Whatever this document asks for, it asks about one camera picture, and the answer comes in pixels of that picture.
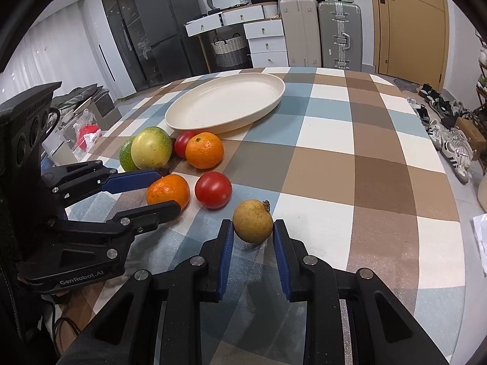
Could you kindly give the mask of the orange mandarin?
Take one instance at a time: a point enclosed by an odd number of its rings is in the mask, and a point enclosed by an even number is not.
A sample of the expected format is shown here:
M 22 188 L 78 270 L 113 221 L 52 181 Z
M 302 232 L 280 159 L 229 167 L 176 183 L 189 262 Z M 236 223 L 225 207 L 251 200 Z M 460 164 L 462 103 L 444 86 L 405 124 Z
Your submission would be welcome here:
M 149 186 L 146 192 L 147 204 L 175 201 L 184 210 L 190 201 L 190 188 L 187 181 L 175 174 L 164 176 Z
M 224 157 L 225 149 L 218 136 L 203 132 L 192 137 L 186 146 L 185 158 L 187 162 L 200 170 L 207 170 L 217 166 Z

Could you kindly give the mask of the yellow green passion fruit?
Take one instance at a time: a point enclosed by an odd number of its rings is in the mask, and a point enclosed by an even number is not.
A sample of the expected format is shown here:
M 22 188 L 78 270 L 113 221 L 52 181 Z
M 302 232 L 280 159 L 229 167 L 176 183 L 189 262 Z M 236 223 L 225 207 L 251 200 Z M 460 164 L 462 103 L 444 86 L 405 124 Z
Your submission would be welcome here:
M 158 126 L 147 127 L 134 137 L 131 157 L 135 165 L 143 170 L 163 168 L 173 153 L 173 141 Z

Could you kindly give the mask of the red tomato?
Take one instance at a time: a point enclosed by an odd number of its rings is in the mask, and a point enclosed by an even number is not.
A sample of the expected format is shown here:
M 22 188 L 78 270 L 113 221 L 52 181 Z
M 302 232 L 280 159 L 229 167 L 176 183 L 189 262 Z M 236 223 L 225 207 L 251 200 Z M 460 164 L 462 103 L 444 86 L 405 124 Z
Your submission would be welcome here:
M 205 208 L 222 208 L 231 198 L 232 185 L 225 175 L 206 172 L 196 182 L 195 195 Z
M 177 136 L 173 146 L 174 152 L 176 153 L 177 156 L 179 156 L 182 159 L 186 158 L 185 153 L 186 153 L 187 144 L 190 141 L 190 139 L 193 138 L 195 135 L 196 133 L 193 131 L 186 131 Z

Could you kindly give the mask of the brown longan fruit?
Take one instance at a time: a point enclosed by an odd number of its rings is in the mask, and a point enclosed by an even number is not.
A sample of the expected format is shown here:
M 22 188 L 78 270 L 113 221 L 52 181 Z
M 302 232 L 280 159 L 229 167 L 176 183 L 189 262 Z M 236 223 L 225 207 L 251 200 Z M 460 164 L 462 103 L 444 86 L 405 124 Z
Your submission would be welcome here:
M 273 229 L 270 211 L 267 200 L 244 200 L 233 212 L 233 230 L 244 242 L 262 244 Z

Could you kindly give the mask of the red white plastic bag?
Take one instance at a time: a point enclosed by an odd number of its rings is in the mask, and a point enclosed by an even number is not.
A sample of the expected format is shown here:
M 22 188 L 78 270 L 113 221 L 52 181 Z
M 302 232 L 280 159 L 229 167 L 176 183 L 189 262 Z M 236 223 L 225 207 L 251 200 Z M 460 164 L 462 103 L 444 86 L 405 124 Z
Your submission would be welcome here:
M 73 155 L 78 161 L 81 161 L 87 152 L 95 145 L 101 136 L 102 130 L 97 124 L 95 115 L 90 109 L 85 109 L 75 120 L 73 128 L 76 135 L 76 147 L 73 149 Z

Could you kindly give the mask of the red tomato behind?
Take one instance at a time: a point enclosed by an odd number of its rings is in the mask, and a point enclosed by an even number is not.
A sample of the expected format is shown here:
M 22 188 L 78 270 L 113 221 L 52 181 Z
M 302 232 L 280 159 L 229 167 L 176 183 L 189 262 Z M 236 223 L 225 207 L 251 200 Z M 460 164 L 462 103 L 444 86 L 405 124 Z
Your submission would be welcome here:
M 195 135 L 196 133 L 193 131 L 186 131 L 177 136 L 173 146 L 174 152 L 176 153 L 177 156 L 179 156 L 182 159 L 186 158 L 185 153 L 186 153 L 187 144 L 190 141 L 190 139 L 193 138 Z

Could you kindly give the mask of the cream round plate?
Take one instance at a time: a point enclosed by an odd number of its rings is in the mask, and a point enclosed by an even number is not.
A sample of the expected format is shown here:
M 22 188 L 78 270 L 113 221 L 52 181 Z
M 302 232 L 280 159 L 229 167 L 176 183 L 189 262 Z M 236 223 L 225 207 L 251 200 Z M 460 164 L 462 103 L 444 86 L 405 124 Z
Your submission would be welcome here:
M 285 90 L 285 82 L 268 73 L 215 78 L 179 96 L 165 121 L 174 130 L 227 133 L 271 113 Z

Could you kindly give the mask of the checkered tablecloth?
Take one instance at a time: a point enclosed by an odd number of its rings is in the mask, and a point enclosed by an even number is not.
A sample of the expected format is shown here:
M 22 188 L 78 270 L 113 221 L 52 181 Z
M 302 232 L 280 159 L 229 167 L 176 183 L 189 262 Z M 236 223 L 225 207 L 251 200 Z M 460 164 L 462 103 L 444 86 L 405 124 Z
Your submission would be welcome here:
M 286 83 L 264 119 L 222 135 L 229 178 L 226 206 L 194 198 L 200 174 L 175 158 L 169 167 L 191 187 L 181 218 L 137 236 L 126 273 L 162 273 L 197 254 L 244 200 L 268 200 L 273 219 L 333 268 L 375 271 L 450 360 L 464 306 L 465 261 L 451 186 L 417 115 L 391 82 L 325 68 L 266 68 Z M 166 125 L 165 113 L 190 89 L 216 77 L 176 81 L 120 108 L 122 120 L 99 138 L 88 160 L 122 172 L 126 137 Z M 304 303 L 280 287 L 272 240 L 252 247 L 235 238 L 223 301 L 201 307 L 204 364 L 302 364 Z

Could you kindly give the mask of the black refrigerator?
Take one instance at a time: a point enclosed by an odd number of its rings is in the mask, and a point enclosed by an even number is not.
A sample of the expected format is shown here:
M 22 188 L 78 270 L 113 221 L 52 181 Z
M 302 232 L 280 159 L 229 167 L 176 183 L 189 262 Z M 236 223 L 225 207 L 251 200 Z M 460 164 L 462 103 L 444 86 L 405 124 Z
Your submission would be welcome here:
M 196 36 L 185 24 L 201 15 L 197 0 L 135 0 L 151 52 L 165 83 L 208 73 Z

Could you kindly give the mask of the white sneakers on floor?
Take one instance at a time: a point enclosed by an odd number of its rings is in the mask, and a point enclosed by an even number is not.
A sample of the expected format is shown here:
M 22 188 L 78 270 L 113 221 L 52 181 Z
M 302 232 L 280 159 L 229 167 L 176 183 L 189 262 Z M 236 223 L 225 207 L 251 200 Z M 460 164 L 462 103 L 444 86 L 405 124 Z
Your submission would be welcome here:
M 466 185 L 469 182 L 468 170 L 474 156 L 466 135 L 460 129 L 448 129 L 438 120 L 430 121 L 427 134 L 434 148 L 449 162 L 457 179 Z

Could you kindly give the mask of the woven laundry basket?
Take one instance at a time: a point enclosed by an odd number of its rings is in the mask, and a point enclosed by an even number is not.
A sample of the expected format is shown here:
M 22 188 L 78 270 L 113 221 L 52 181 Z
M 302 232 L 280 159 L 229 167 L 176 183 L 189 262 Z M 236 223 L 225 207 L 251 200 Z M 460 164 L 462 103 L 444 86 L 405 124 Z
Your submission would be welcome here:
M 248 65 L 248 42 L 239 33 L 227 39 L 215 36 L 211 46 L 218 68 L 233 69 Z

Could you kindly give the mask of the white drawer cabinet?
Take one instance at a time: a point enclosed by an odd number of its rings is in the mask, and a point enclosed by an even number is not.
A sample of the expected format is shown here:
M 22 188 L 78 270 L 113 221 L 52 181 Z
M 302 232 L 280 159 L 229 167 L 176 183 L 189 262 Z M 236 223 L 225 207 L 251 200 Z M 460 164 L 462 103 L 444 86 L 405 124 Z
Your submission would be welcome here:
M 243 25 L 255 68 L 288 67 L 286 39 L 277 2 L 250 4 L 192 20 L 187 35 L 200 36 L 222 27 Z

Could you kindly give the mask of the beige suitcase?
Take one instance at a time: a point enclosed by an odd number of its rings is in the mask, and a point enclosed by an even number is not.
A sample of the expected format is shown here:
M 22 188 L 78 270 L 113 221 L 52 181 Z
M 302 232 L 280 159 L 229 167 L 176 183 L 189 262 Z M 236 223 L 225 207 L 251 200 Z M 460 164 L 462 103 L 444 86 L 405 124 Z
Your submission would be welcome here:
M 318 3 L 315 0 L 281 0 L 279 8 L 289 65 L 320 68 Z

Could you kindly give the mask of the silver suitcase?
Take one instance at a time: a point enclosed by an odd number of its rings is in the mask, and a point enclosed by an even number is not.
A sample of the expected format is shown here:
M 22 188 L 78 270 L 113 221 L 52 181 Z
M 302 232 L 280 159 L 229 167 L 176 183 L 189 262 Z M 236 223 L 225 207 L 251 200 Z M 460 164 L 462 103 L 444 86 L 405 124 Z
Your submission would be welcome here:
M 363 23 L 361 9 L 350 2 L 321 2 L 318 6 L 324 68 L 361 72 Z

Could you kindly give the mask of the wooden door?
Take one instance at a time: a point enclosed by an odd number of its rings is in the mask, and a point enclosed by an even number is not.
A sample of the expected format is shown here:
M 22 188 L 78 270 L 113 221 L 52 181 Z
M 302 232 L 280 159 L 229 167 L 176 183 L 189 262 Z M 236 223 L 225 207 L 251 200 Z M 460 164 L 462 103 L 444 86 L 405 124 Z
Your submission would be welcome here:
M 447 0 L 372 0 L 377 72 L 443 89 L 449 46 Z

